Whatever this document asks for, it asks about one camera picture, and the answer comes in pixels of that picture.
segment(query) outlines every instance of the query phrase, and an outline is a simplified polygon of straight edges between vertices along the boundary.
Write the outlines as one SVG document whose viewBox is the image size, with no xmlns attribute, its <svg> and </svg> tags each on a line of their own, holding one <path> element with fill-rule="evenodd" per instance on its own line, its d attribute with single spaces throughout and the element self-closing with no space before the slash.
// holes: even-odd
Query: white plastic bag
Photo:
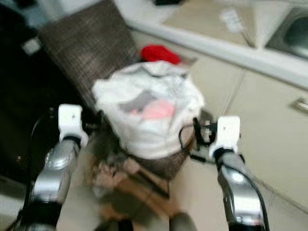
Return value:
<svg viewBox="0 0 308 231">
<path fill-rule="evenodd" d="M 187 70 L 165 61 L 134 64 L 108 80 L 97 80 L 93 94 L 97 110 L 107 115 L 122 147 L 143 159 L 163 158 L 180 151 L 180 129 L 192 123 L 205 105 Z M 170 102 L 174 114 L 144 119 L 127 109 L 136 103 L 136 109 L 142 111 L 152 99 Z M 183 141 L 187 142 L 191 135 L 192 130 L 187 130 Z"/>
</svg>

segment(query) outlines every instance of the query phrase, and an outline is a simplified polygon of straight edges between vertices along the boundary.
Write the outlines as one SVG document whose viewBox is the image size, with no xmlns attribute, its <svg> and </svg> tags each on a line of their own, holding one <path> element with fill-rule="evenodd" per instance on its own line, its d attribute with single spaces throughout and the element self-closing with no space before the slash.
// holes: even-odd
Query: white wall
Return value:
<svg viewBox="0 0 308 231">
<path fill-rule="evenodd" d="M 46 15 L 37 5 L 19 9 L 13 0 L 0 0 L 0 3 L 22 14 L 26 18 L 27 24 L 31 27 L 41 27 L 47 23 Z"/>
<path fill-rule="evenodd" d="M 87 8 L 100 0 L 58 0 L 66 14 L 72 14 Z"/>
<path fill-rule="evenodd" d="M 78 12 L 99 1 L 100 0 L 37 0 L 39 6 L 51 21 Z"/>
</svg>

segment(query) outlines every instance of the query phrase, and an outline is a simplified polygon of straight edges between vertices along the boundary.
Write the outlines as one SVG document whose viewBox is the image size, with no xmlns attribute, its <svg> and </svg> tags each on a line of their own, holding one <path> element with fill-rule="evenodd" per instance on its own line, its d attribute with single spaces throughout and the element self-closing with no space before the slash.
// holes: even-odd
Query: chair backrest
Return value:
<svg viewBox="0 0 308 231">
<path fill-rule="evenodd" d="M 93 111 L 95 80 L 139 60 L 129 28 L 112 0 L 44 26 L 39 39 Z"/>
</svg>

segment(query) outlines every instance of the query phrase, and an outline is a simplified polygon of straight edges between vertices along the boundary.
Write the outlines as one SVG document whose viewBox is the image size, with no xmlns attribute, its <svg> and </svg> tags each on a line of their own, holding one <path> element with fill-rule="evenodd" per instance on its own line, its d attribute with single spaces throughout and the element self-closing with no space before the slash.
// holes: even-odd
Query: kitchen sink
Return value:
<svg viewBox="0 0 308 231">
<path fill-rule="evenodd" d="M 308 59 L 308 9 L 293 8 L 266 47 Z"/>
</svg>

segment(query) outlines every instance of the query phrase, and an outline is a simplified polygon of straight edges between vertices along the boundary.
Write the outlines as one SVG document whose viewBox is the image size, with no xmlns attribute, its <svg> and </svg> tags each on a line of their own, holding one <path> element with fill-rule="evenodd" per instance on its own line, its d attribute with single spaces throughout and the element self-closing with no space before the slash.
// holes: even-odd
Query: cabinet handle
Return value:
<svg viewBox="0 0 308 231">
<path fill-rule="evenodd" d="M 308 114 L 308 102 L 304 98 L 299 98 L 295 100 L 291 107 L 293 107 L 296 110 L 300 110 L 302 112 L 305 112 Z"/>
</svg>

